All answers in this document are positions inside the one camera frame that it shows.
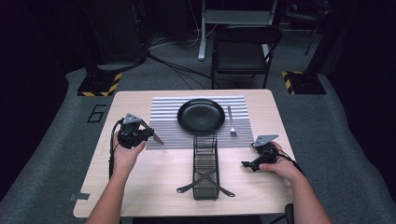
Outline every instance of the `table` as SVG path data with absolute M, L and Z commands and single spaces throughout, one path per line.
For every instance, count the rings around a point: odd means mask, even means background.
M 269 25 L 274 18 L 277 0 L 272 0 L 270 11 L 244 11 L 244 10 L 212 10 L 206 9 L 206 0 L 202 0 L 201 44 L 198 60 L 205 59 L 206 52 L 206 24 L 231 24 L 231 25 Z
M 268 90 L 120 91 L 114 97 L 81 188 L 81 193 L 90 194 L 90 197 L 88 200 L 77 200 L 75 217 L 87 217 L 106 186 L 111 130 L 126 113 L 130 112 L 149 123 L 153 97 L 233 95 L 245 97 L 254 138 L 263 134 L 279 134 L 276 141 L 294 159 L 273 94 Z M 182 217 L 276 214 L 284 213 L 285 205 L 292 203 L 288 181 L 274 173 L 253 173 L 241 164 L 241 161 L 253 161 L 258 157 L 249 145 L 219 148 L 220 184 L 233 192 L 235 197 L 220 193 L 215 201 L 195 201 L 191 190 L 177 193 L 177 188 L 191 182 L 192 155 L 192 143 L 191 147 L 186 146 L 185 149 L 144 150 L 127 182 L 121 215 Z

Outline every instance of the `yellow and black hazard tape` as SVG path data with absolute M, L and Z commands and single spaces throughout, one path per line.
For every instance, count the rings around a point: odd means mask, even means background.
M 290 79 L 289 79 L 289 74 L 293 73 L 293 74 L 303 74 L 304 72 L 300 72 L 300 71 L 283 71 L 282 72 L 282 77 L 283 80 L 285 81 L 286 84 L 286 89 L 288 89 L 289 94 L 294 94 L 294 89 L 291 85 Z
M 114 77 L 113 83 L 109 87 L 108 91 L 79 91 L 78 96 L 111 96 L 119 85 L 122 73 L 117 74 Z

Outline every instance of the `silver fork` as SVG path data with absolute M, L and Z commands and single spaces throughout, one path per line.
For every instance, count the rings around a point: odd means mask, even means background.
M 233 127 L 233 113 L 231 112 L 230 106 L 227 106 L 228 109 L 228 116 L 230 117 L 230 122 L 231 122 L 231 130 L 230 133 L 232 135 L 236 135 L 236 129 Z

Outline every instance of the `striped placemat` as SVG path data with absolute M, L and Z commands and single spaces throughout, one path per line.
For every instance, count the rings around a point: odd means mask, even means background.
M 224 110 L 224 124 L 217 131 L 218 148 L 249 147 L 254 141 L 248 118 L 248 108 L 243 95 L 235 96 L 186 96 L 154 97 L 149 120 L 150 128 L 164 141 L 164 145 L 148 139 L 147 149 L 193 149 L 193 136 L 184 131 L 177 122 L 177 111 L 192 99 L 210 99 Z M 227 111 L 230 106 L 233 113 L 233 126 L 237 136 L 230 134 L 231 123 Z

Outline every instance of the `plate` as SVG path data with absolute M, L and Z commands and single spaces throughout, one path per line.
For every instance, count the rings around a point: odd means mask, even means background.
M 224 123 L 222 107 L 209 99 L 193 99 L 180 107 L 177 112 L 178 124 L 192 134 L 210 134 Z

